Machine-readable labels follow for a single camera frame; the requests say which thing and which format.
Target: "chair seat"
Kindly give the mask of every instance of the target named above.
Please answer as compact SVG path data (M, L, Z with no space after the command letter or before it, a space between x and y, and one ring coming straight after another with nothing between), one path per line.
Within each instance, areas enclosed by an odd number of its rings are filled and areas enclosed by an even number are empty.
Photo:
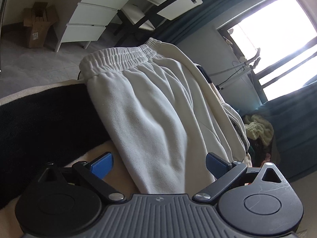
M140 8L133 4L124 5L121 8L121 11L124 13L124 15L128 18L128 20L133 25L144 17L144 13L140 10ZM139 28L145 29L148 31L155 30L155 27L152 25L152 23L149 20L143 23Z

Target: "white chair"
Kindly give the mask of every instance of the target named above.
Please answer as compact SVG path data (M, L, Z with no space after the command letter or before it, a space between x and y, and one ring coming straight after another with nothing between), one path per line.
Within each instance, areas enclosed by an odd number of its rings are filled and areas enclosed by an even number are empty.
M115 47L121 46L124 40L132 33L153 33L155 27L149 19L155 14L168 20L174 20L200 4L202 4L202 0L166 0L159 6L152 7L145 14L136 5L124 5L117 13L118 17L122 20L122 24L116 29L114 35L116 36L123 28L126 28L126 33L115 44Z

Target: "yellow plush fabric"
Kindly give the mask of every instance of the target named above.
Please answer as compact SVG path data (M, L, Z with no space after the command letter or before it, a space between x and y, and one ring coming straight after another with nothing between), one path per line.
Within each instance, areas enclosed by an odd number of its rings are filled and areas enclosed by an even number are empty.
M248 138L256 140L260 137L263 145L268 146L270 144L274 134L273 126L262 116L257 114L246 115L244 126Z

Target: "blue curtain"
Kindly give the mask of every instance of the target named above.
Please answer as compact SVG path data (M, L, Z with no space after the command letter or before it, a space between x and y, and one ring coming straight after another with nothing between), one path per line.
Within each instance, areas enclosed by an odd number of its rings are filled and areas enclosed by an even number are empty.
M202 0L202 4L157 28L153 37L177 44L224 11L243 0Z
M317 171L317 82L266 102L260 114L274 128L279 169L289 181Z

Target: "floor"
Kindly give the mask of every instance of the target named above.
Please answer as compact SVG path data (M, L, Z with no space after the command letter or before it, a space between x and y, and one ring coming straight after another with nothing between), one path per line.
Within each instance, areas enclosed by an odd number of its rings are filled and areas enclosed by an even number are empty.
M57 37L51 28L44 47L26 48L25 31L11 31L1 37L0 98L23 89L77 79L82 58L94 51L113 47L123 35L114 36L115 25L108 26L98 41L83 49L84 42L63 43L54 52ZM131 36L124 46L136 46Z

